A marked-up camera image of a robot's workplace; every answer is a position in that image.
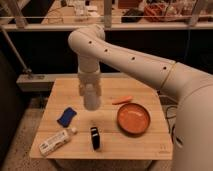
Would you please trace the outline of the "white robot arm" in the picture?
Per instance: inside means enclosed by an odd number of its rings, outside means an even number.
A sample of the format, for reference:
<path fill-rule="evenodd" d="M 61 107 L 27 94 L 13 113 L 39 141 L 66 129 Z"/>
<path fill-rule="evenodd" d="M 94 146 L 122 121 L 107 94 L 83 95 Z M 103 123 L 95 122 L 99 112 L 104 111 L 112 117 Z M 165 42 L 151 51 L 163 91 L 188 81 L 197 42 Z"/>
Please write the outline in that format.
<path fill-rule="evenodd" d="M 70 48 L 97 59 L 178 103 L 172 171 L 213 171 L 213 75 L 173 60 L 107 43 L 98 25 L 73 31 Z"/>

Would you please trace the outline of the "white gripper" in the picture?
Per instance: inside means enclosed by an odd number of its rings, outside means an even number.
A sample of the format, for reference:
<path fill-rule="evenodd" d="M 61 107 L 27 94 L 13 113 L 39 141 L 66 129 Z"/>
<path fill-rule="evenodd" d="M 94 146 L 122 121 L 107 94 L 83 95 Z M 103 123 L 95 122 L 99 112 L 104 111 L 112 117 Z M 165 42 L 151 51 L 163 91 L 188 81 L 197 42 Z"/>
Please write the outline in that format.
<path fill-rule="evenodd" d="M 100 95 L 101 94 L 100 77 L 101 77 L 100 70 L 97 70 L 92 73 L 87 73 L 87 72 L 78 70 L 79 94 L 83 95 L 86 85 L 92 84 L 94 86 L 94 89 L 96 90 L 96 93 Z"/>

